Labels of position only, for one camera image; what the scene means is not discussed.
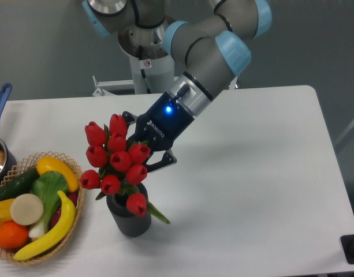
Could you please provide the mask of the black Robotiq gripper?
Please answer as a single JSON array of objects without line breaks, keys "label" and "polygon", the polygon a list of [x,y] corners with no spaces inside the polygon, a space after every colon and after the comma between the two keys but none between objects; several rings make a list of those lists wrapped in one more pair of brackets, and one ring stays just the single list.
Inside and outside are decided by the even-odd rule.
[{"label": "black Robotiq gripper", "polygon": [[[128,134],[133,134],[136,141],[147,141],[151,149],[143,165],[149,173],[177,163],[171,147],[175,139],[193,122],[194,118],[182,105],[175,102],[167,92],[142,115],[124,111]],[[149,164],[156,152],[163,152],[161,159]]]}]

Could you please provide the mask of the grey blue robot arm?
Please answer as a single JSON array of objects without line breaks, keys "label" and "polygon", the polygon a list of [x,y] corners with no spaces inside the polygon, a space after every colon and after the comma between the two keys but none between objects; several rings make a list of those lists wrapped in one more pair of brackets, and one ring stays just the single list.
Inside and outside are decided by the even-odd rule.
[{"label": "grey blue robot arm", "polygon": [[83,1],[93,28],[118,35],[128,56],[136,94],[159,94],[142,115],[124,113],[135,124],[132,138],[163,152],[148,171],[175,164],[175,139],[238,77],[251,61],[246,41],[268,31],[266,1],[211,1],[214,13],[198,22],[175,21],[164,1]]}]

